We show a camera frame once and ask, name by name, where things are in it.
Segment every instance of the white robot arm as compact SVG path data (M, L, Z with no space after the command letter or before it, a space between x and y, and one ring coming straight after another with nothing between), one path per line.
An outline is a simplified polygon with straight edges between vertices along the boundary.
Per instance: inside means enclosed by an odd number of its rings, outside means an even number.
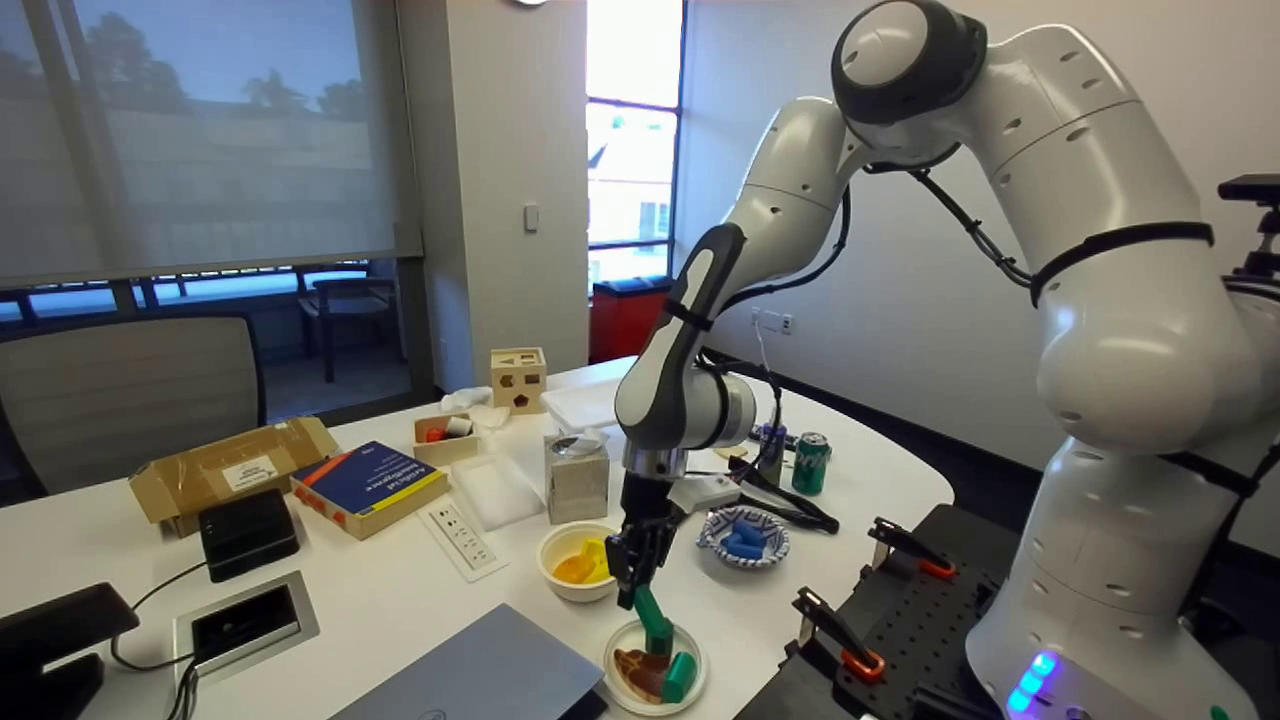
M964 645L975 681L1009 718L1256 718L1180 605L1242 504L1222 486L1250 481L1280 429L1280 309L1224 289L1198 192L1138 92L1071 28L989 43L938 0L890 0L846 28L834 95L771 121L616 393L620 605L665 565L685 451L753 429L753 395L700 364L718 311L818 257L856 169L929 169L964 144L1034 265L1042 395L1068 433ZM1053 685L1020 693L1044 652Z

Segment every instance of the table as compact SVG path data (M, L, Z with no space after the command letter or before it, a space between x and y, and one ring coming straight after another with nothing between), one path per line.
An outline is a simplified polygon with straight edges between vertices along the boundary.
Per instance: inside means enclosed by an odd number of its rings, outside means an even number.
M560 371L549 390L616 386L630 364L591 364ZM770 390L753 386L762 413L771 410ZM834 470L820 504L839 518L839 537L793 531L793 554L782 569L762 578L707 572L695 547L700 518L694 518L673 546L657 595L665 612L694 629L713 667L704 697L685 718L731 718L775 671L784 645L798 635L800 616L793 595L800 584L839 605L862 565L872 559L872 518L902 526L926 520L929 507L952 504L948 481L926 459L908 457L882 433L811 403L784 399L793 433L818 429L834 440ZM341 448L384 440L414 448L414 419L424 410L405 410L333 429ZM490 451L505 451L522 470L540 470L540 440L556 429L549 413L516 416L490 433ZM620 526L620 470L614 433L614 526ZM713 451L695 451L694 470L722 470ZM141 608L141 629L119 641L131 660L165 660L174 649L174 616L208 608L226 595L250 591L275 578L302 572L319 620L319 635L266 655L252 667L229 667L202 685L198 718L333 718L382 681L395 676L418 655L444 645L464 625L498 605L511 605L546 631L560 635L581 655L605 655L605 641L630 620L616 605L563 605L540 582L531 547L549 531L546 518L516 520L490 531L507 569L469 584L419 518L393 526L371 542L352 542L312 507L291 504L304 547L291 559L257 569L229 584L208 584L205 572L165 587ZM37 504L0 513L0 612L42 605L49 595L113 582L124 600L202 559L202 542L159 542L143 526L130 486L95 486ZM108 660L108 681L88 705L88 718L165 718L174 676L131 676Z

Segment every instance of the power strip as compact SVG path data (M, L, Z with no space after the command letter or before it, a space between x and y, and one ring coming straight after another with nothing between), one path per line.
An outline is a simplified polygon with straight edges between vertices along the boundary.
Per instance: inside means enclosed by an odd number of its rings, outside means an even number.
M174 655L198 655L198 676L205 685L288 652L315 631L319 625L308 600L308 584L302 572L288 572L241 595L226 595L208 608L176 616Z
M454 497L431 500L424 526L464 582L479 582L507 565Z

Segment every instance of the tree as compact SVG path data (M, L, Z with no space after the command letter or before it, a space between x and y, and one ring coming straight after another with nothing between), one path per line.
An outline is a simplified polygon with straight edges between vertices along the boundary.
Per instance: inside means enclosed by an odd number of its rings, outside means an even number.
M275 68L269 78L252 78L243 84L243 100L250 100L250 107L269 112L269 117L304 117L308 112L308 95L296 92Z
M362 79L324 84L315 103L333 121L362 121L365 117L365 90L362 90Z
M189 92L182 90L174 65L155 60L143 34L119 11L106 11L84 34L84 50L106 103L148 112L189 107Z

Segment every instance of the blue light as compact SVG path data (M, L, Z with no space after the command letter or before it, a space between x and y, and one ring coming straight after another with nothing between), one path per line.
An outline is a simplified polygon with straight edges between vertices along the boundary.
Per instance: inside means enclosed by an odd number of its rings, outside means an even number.
M1026 693L1026 697L1042 697L1042 690L1044 690L1044 681L1034 671L1017 685L1017 693Z
M1058 671L1058 655L1042 652L1042 655L1034 660L1034 671L1035 671L1035 676L1053 676L1053 671Z
M1027 707L1034 707L1034 697L1027 697L1027 693L1012 693L1012 697L1009 697L1009 713L1012 713L1012 718L1020 718L1020 713L1027 713Z

